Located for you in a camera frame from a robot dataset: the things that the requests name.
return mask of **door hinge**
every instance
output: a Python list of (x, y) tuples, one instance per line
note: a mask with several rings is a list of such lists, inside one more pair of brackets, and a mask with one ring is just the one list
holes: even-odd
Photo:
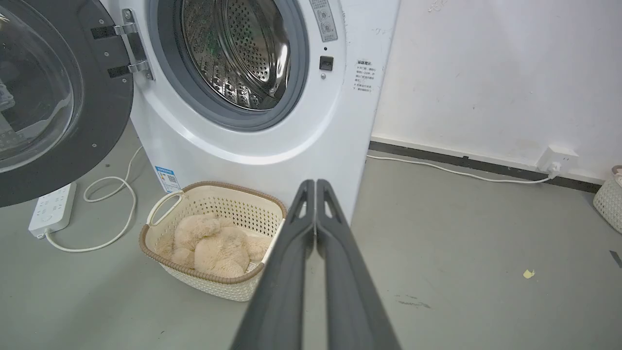
[(128, 39), (131, 49), (128, 70), (131, 73), (143, 72), (147, 79), (153, 80), (151, 66), (142, 44), (141, 30), (134, 19), (134, 11), (132, 9), (123, 9), (121, 10), (121, 17), (123, 18), (123, 25), (114, 26), (113, 29), (116, 35), (125, 35)]

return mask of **white wall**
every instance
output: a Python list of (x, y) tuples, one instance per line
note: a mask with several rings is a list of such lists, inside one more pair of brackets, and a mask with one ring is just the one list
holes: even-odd
[(523, 169), (555, 144), (601, 182), (622, 164), (622, 1), (402, 0), (372, 140)]

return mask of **instruction label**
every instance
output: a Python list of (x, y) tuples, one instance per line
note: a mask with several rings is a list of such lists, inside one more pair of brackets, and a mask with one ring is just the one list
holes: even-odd
[(337, 29), (328, 0), (309, 0), (309, 2), (315, 13), (317, 26), (320, 28), (322, 42), (337, 40)]
[(354, 78), (354, 88), (362, 92), (373, 90), (373, 80), (376, 78), (376, 69), (370, 61), (356, 61), (356, 75)]
[(177, 178), (175, 177), (173, 170), (160, 168), (159, 166), (156, 166), (155, 168), (155, 172), (160, 178), (160, 183), (162, 183), (162, 187), (164, 187), (165, 191), (171, 193), (182, 189), (177, 182)]

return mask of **stainless steel drum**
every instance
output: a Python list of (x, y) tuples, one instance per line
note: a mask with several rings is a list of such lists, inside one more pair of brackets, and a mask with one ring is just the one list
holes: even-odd
[(201, 76), (234, 105), (268, 110), (289, 74), (289, 40), (273, 0), (184, 0), (185, 46)]

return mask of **wall outlet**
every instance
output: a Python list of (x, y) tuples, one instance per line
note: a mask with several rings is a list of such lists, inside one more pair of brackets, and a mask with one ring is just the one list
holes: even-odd
[(550, 171), (551, 164), (557, 162), (560, 164), (559, 174), (564, 175), (572, 168), (577, 167), (578, 159), (579, 155), (572, 149), (549, 145), (538, 160), (537, 168), (539, 171), (547, 173)]

